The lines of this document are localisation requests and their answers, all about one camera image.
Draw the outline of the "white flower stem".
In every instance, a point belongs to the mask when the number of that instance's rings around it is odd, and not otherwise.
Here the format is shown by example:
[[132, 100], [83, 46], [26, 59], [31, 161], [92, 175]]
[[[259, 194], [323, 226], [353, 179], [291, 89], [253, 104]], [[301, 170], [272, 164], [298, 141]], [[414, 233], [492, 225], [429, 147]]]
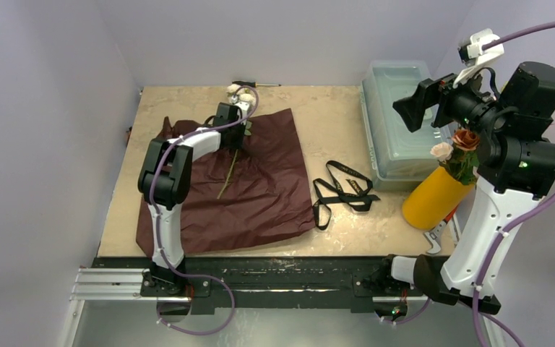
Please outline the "white flower stem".
[[[232, 105], [242, 107], [241, 115], [238, 119], [249, 118], [257, 109], [258, 93], [251, 82], [235, 81], [226, 88], [228, 97]], [[233, 179], [233, 172], [240, 149], [243, 147], [243, 140], [249, 131], [251, 123], [244, 121], [236, 126], [227, 128], [224, 132], [226, 136], [227, 148], [232, 152], [232, 160], [222, 188], [217, 198], [220, 199]]]

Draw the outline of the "brown orange flower stem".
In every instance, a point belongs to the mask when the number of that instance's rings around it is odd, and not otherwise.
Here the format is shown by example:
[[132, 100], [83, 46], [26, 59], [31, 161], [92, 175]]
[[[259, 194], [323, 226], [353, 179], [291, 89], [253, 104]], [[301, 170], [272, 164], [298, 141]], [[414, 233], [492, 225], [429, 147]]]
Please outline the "brown orange flower stem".
[[452, 136], [452, 155], [447, 161], [451, 176], [462, 185], [474, 184], [477, 180], [473, 173], [479, 165], [476, 154], [481, 138], [474, 132], [459, 128]]

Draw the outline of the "dark red wrapping paper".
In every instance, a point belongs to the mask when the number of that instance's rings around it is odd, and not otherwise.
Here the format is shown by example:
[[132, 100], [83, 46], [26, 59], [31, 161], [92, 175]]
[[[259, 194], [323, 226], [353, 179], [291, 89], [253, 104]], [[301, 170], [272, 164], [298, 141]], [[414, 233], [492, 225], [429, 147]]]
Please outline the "dark red wrapping paper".
[[239, 151], [194, 161], [181, 211], [187, 254], [258, 247], [315, 227], [309, 178], [293, 112], [253, 116]]

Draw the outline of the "black printed ribbon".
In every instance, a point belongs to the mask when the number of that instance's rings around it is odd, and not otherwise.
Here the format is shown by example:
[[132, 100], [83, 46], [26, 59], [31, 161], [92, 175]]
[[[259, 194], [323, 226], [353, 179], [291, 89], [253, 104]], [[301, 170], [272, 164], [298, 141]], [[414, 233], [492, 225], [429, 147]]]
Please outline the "black printed ribbon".
[[[336, 160], [327, 161], [325, 166], [331, 178], [331, 183], [321, 178], [315, 179], [312, 182], [317, 196], [316, 202], [312, 205], [312, 211], [315, 226], [320, 231], [325, 231], [330, 224], [332, 217], [330, 205], [345, 204], [354, 212], [367, 213], [374, 202], [381, 200], [379, 196], [371, 193], [373, 182], [362, 173]], [[346, 181], [353, 189], [353, 192], [344, 190], [342, 184], [332, 173], [331, 168], [351, 176], [351, 179], [347, 178]]]

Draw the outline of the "small cream rose stem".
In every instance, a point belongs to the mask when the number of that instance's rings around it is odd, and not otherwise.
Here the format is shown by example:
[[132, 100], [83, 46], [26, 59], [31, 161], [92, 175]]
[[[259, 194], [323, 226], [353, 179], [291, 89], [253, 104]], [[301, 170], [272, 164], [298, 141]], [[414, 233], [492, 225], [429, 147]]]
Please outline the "small cream rose stem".
[[430, 149], [430, 154], [438, 161], [440, 166], [448, 167], [455, 162], [453, 158], [454, 150], [452, 144], [441, 142]]

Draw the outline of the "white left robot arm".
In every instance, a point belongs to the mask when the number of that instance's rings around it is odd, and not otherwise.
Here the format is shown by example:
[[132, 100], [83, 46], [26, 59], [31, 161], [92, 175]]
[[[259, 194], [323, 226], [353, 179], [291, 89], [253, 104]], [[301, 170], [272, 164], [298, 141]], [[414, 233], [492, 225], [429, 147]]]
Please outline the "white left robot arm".
[[250, 101], [219, 103], [215, 115], [194, 131], [150, 141], [137, 183], [152, 218], [154, 248], [148, 281], [170, 296], [182, 293], [190, 277], [181, 269], [185, 257], [181, 210], [192, 183], [192, 164], [219, 149], [242, 147], [254, 109]]

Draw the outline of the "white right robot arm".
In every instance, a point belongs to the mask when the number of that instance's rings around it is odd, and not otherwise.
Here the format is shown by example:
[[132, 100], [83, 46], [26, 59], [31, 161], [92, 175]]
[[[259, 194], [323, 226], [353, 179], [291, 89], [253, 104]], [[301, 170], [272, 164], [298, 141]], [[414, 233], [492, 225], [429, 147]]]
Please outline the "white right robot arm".
[[494, 283], [521, 223], [541, 211], [555, 182], [555, 144], [544, 137], [555, 112], [555, 67], [518, 65], [496, 98], [480, 90], [482, 78], [465, 84], [455, 74], [418, 83], [393, 103], [409, 131], [421, 128], [426, 109], [438, 108], [434, 127], [457, 122], [480, 137], [474, 203], [459, 243], [449, 257], [389, 255], [377, 274], [386, 294], [412, 285], [432, 301], [464, 303], [496, 314]]

